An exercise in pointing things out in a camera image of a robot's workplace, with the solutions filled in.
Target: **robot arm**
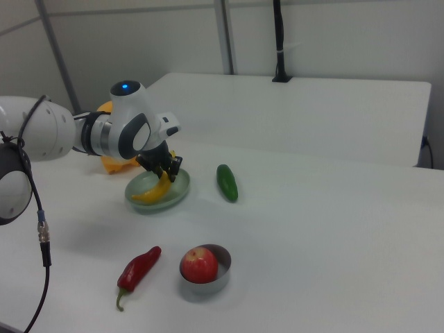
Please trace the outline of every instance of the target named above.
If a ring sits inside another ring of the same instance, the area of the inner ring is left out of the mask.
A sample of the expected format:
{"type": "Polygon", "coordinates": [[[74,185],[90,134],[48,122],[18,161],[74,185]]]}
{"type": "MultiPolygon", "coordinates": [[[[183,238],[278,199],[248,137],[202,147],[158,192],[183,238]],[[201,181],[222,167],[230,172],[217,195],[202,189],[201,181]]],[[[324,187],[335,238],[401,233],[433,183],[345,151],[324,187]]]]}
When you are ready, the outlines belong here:
{"type": "Polygon", "coordinates": [[[181,157],[172,158],[165,139],[180,130],[170,113],[154,114],[148,94],[136,81],[116,83],[110,91],[112,113],[91,112],[75,117],[74,148],[90,155],[137,161],[158,176],[165,170],[173,182],[181,157]]]}
{"type": "MultiPolygon", "coordinates": [[[[89,112],[76,117],[60,105],[41,102],[23,133],[29,160],[54,160],[71,149],[124,160],[137,156],[146,170],[159,177],[166,171],[173,182],[182,158],[170,155],[165,139],[180,130],[178,120],[170,112],[154,114],[146,89],[136,81],[115,84],[110,96],[111,113],[89,112]]],[[[6,137],[17,137],[35,102],[26,97],[0,97],[0,131],[6,137]]],[[[0,137],[0,225],[16,219],[31,199],[19,159],[11,162],[12,145],[1,141],[0,137]]]]}

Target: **green cucumber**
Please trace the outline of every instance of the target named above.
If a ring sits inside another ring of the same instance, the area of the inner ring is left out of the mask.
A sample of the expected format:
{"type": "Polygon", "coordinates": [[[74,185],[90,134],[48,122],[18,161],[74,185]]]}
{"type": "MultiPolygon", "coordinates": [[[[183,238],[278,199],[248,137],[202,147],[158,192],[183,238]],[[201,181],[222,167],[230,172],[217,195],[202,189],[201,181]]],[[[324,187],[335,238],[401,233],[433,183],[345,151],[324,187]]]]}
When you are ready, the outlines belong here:
{"type": "Polygon", "coordinates": [[[223,195],[232,203],[237,200],[237,185],[233,172],[226,164],[217,167],[216,179],[223,195]]]}

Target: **orange object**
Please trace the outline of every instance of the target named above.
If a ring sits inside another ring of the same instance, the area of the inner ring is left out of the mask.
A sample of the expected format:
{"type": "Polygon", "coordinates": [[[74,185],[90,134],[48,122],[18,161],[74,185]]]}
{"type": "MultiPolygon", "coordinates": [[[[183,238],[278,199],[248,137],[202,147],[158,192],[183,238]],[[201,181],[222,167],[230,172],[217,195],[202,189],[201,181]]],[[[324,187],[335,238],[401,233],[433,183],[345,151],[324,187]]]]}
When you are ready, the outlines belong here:
{"type": "MultiPolygon", "coordinates": [[[[97,111],[112,112],[112,101],[108,101],[100,105],[97,111]]],[[[102,160],[102,164],[105,167],[106,172],[108,172],[110,175],[119,172],[126,165],[133,165],[135,167],[140,166],[140,164],[136,161],[136,157],[133,157],[131,160],[116,160],[113,157],[101,156],[100,159],[102,160]]]]}

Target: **red apple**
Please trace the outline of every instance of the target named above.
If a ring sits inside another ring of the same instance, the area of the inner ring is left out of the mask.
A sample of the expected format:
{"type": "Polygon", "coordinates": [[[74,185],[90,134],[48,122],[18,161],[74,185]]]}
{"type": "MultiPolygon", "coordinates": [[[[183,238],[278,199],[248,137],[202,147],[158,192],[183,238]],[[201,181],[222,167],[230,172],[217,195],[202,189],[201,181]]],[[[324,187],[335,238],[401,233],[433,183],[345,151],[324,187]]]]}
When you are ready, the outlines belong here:
{"type": "Polygon", "coordinates": [[[192,248],[183,256],[180,267],[184,278],[190,282],[208,283],[216,279],[217,259],[207,248],[192,248]]]}

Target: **glass plate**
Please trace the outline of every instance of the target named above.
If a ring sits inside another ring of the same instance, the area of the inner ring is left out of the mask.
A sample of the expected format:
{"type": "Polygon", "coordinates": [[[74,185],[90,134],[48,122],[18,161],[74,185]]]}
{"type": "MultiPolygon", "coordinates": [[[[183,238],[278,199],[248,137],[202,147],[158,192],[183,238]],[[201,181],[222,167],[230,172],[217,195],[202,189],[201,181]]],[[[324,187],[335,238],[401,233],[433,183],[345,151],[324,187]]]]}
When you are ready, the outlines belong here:
{"type": "Polygon", "coordinates": [[[137,177],[134,177],[125,188],[125,198],[130,204],[139,210],[159,210],[165,207],[169,207],[182,200],[189,190],[189,174],[180,169],[176,180],[171,184],[168,193],[159,201],[155,203],[143,203],[131,198],[134,194],[141,194],[149,189],[152,189],[159,178],[152,172],[143,172],[137,177]]]}

